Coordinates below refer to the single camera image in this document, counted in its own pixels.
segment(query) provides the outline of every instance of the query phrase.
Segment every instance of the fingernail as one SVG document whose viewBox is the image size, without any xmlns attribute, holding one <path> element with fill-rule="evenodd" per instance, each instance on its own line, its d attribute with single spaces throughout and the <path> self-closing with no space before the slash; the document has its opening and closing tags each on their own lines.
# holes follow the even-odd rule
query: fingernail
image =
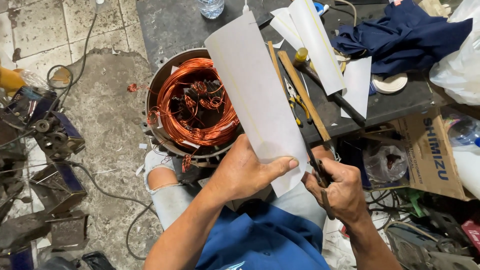
<svg viewBox="0 0 480 270">
<path fill-rule="evenodd" d="M 293 168 L 296 168 L 298 165 L 299 165 L 299 161 L 296 158 L 293 158 L 288 163 L 288 167 L 290 168 L 290 170 L 293 169 Z"/>
</svg>

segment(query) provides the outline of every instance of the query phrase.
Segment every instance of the man's left hand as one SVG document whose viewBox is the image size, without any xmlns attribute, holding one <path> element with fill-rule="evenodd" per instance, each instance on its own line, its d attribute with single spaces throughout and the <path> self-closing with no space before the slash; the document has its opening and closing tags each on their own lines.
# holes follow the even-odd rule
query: man's left hand
<svg viewBox="0 0 480 270">
<path fill-rule="evenodd" d="M 296 168 L 294 157 L 281 157 L 261 164 L 245 134 L 240 135 L 205 186 L 223 202 L 246 198 L 266 188 L 273 180 Z"/>
</svg>

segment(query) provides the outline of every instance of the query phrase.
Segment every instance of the water bottle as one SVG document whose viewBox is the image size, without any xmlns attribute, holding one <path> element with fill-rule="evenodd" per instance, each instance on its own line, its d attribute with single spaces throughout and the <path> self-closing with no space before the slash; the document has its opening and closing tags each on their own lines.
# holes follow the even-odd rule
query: water bottle
<svg viewBox="0 0 480 270">
<path fill-rule="evenodd" d="M 452 110 L 448 114 L 442 111 L 442 115 L 450 144 L 455 150 L 480 150 L 480 120 Z"/>
<path fill-rule="evenodd" d="M 203 16 L 215 19 L 222 13 L 225 0 L 197 0 L 197 4 Z"/>
</svg>

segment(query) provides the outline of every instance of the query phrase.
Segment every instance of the workbench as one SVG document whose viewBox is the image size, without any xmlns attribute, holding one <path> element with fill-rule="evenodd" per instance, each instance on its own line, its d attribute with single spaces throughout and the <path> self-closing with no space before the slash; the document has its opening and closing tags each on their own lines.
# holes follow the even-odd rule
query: workbench
<svg viewBox="0 0 480 270">
<path fill-rule="evenodd" d="M 258 19 L 265 13 L 287 7 L 290 3 L 290 0 L 264 0 L 262 7 L 262 0 L 249 0 L 248 6 Z M 335 30 L 340 25 L 353 25 L 351 7 L 335 5 L 332 0 L 321 1 L 321 3 L 330 5 L 330 10 L 322 15 L 322 21 L 330 39 L 335 36 Z M 184 50 L 202 47 L 204 40 L 210 34 L 242 15 L 243 5 L 243 0 L 225 0 L 223 13 L 217 19 L 209 20 L 200 14 L 196 0 L 137 1 L 138 16 L 152 73 L 157 71 L 158 64 L 161 64 L 165 57 L 170 58 Z M 356 5 L 357 23 L 383 17 L 385 6 L 385 4 Z M 263 28 L 261 33 L 265 42 L 271 40 L 275 44 L 283 39 L 269 25 Z M 295 50 L 286 41 L 281 50 L 286 50 L 290 58 L 295 55 Z M 283 67 L 280 67 L 280 70 L 283 76 L 287 76 Z M 312 103 L 331 137 L 361 128 L 350 118 L 340 117 L 340 108 L 327 99 L 323 90 L 314 81 L 306 75 L 304 78 Z M 434 105 L 447 103 L 443 95 L 439 95 L 441 93 L 437 94 L 432 90 L 435 86 L 431 83 L 429 85 L 427 78 L 428 71 L 408 74 L 408 83 L 403 90 L 391 95 L 376 93 L 370 96 L 365 126 L 384 123 L 411 113 L 425 111 Z M 308 142 L 321 141 L 315 126 L 306 123 L 301 107 L 297 106 L 296 109 L 298 116 L 304 122 L 302 132 Z"/>
</svg>

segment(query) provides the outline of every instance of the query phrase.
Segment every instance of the white tape roll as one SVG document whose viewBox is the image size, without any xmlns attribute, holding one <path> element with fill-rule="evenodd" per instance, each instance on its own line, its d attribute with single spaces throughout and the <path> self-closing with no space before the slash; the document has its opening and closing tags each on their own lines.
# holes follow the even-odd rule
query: white tape roll
<svg viewBox="0 0 480 270">
<path fill-rule="evenodd" d="M 383 94 L 392 94 L 405 87 L 408 77 L 406 73 L 400 73 L 383 80 L 377 75 L 372 75 L 372 81 L 375 89 L 378 92 Z"/>
</svg>

